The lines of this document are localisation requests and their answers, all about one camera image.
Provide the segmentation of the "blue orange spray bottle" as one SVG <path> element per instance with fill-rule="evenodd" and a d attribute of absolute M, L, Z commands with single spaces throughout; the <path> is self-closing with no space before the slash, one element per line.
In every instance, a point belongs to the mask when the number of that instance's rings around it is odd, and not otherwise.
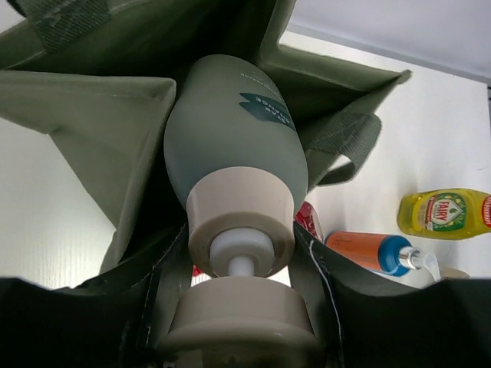
<path fill-rule="evenodd" d="M 426 270 L 441 280 L 435 254 L 413 246 L 400 235 L 332 232 L 325 245 L 348 260 L 379 274 L 400 278 L 410 271 Z"/>

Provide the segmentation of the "red Fairy dish soap bottle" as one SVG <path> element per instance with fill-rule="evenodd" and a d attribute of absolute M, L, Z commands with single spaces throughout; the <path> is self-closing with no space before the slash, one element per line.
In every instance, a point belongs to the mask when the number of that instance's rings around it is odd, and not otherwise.
<path fill-rule="evenodd" d="M 317 240 L 323 242 L 324 236 L 321 230 L 318 213 L 310 202 L 303 202 L 300 210 L 295 216 L 295 221 L 305 228 Z M 202 270 L 197 268 L 197 266 L 193 266 L 193 274 L 191 278 L 192 287 L 210 279 L 211 277 L 209 275 L 205 274 Z"/>

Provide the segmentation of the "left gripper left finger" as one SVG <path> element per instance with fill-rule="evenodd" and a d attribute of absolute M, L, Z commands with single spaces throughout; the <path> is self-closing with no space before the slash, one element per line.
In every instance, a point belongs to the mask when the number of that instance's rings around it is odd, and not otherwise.
<path fill-rule="evenodd" d="M 3 367 L 158 367 L 151 335 L 160 282 L 182 270 L 186 224 L 81 285 L 57 290 L 1 279 Z"/>

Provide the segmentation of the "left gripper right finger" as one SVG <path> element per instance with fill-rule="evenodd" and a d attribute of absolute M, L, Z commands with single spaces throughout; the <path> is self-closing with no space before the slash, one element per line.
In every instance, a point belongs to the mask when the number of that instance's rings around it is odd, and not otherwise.
<path fill-rule="evenodd" d="M 423 289 L 383 278 L 294 226 L 291 286 L 303 297 L 323 367 L 488 367 L 490 282 Z"/>

